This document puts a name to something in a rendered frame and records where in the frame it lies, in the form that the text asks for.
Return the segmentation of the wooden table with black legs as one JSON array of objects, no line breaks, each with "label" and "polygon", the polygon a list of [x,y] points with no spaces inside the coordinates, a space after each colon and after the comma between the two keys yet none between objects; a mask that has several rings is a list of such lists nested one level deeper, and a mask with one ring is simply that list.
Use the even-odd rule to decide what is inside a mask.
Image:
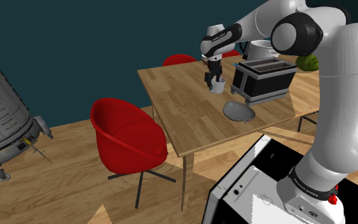
[{"label": "wooden table with black legs", "polygon": [[305,125],[316,126],[320,107],[319,71],[298,69],[289,87],[295,118],[299,119],[297,131]]}]

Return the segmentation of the grey bowl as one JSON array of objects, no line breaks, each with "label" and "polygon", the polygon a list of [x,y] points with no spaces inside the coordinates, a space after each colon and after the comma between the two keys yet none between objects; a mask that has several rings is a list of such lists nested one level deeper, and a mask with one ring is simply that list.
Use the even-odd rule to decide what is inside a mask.
[{"label": "grey bowl", "polygon": [[226,102],[223,106],[223,114],[232,121],[244,123],[256,117],[256,113],[252,108],[237,101]]}]

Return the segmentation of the white cup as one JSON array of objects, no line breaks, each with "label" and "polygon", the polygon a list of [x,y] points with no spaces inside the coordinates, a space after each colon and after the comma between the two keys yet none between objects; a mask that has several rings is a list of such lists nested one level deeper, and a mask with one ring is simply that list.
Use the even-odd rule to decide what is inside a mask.
[{"label": "white cup", "polygon": [[216,81],[216,76],[211,80],[209,91],[214,94],[221,94],[224,91],[226,79],[222,76],[219,77],[219,81]]}]

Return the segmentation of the black and white robot stand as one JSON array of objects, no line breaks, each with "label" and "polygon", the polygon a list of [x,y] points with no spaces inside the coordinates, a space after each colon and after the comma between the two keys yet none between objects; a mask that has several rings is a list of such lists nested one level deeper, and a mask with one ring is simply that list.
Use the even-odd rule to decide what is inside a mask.
[{"label": "black and white robot stand", "polygon": [[[302,154],[261,136],[210,189],[202,224],[327,224],[322,213],[301,199],[285,204],[276,185]],[[345,224],[358,224],[358,185],[344,179],[338,201]]]}]

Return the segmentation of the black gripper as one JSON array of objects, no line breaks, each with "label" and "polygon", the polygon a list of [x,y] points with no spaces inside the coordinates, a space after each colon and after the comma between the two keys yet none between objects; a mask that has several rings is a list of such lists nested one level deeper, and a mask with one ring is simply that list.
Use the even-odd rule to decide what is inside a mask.
[{"label": "black gripper", "polygon": [[216,82],[218,82],[218,83],[220,82],[220,79],[221,79],[220,77],[222,74],[221,61],[220,60],[216,60],[216,61],[209,60],[207,63],[207,67],[209,69],[209,72],[205,72],[204,81],[207,83],[207,86],[210,88],[212,75],[216,75]]}]

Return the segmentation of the large red shell chair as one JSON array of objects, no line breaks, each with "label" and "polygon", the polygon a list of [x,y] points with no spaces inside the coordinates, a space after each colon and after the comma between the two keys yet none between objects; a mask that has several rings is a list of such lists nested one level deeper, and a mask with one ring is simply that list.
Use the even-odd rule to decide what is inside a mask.
[{"label": "large red shell chair", "polygon": [[139,206],[145,172],[176,182],[153,170],[167,158],[167,141],[163,129],[146,112],[120,99],[101,98],[93,103],[90,120],[99,157],[113,173],[108,178],[140,174],[135,208]]}]

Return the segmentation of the black and silver toaster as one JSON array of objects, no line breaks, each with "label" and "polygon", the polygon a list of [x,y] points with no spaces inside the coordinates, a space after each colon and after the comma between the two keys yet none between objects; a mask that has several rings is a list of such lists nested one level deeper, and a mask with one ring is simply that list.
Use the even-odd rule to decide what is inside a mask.
[{"label": "black and silver toaster", "polygon": [[277,57],[239,62],[231,93],[244,97],[249,106],[285,97],[297,70],[296,64]]}]

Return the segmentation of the grey spacecraft model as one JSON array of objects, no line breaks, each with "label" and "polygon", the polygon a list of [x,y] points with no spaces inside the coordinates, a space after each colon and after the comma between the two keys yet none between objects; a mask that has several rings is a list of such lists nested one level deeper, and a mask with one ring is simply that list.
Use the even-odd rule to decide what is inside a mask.
[{"label": "grey spacecraft model", "polygon": [[0,181],[8,181],[11,176],[1,166],[35,147],[40,134],[53,138],[52,131],[41,116],[32,116],[28,107],[11,86],[0,69]]}]

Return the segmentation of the green watermelon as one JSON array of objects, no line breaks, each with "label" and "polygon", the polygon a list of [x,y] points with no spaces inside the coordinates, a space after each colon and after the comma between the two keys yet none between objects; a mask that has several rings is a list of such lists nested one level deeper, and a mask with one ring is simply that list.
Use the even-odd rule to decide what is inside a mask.
[{"label": "green watermelon", "polygon": [[319,70],[319,61],[314,55],[299,56],[296,59],[295,64],[302,71],[318,71]]}]

